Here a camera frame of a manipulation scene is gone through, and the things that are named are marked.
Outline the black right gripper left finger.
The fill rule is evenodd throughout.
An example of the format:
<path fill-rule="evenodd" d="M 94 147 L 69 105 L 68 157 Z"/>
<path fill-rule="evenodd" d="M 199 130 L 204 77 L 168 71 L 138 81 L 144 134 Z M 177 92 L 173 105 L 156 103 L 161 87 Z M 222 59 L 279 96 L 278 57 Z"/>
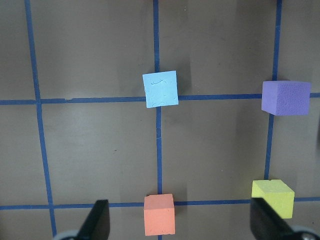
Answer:
<path fill-rule="evenodd" d="M 110 235 L 109 201 L 97 200 L 78 234 L 78 240 L 107 240 Z"/>

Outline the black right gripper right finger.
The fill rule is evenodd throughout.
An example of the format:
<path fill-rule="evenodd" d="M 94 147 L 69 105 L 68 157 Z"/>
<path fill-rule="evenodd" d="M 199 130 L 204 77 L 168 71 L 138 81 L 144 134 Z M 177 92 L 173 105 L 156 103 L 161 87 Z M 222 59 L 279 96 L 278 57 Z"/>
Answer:
<path fill-rule="evenodd" d="M 263 198 L 250 200 L 249 223 L 256 240 L 300 239 L 300 234 L 293 231 Z"/>

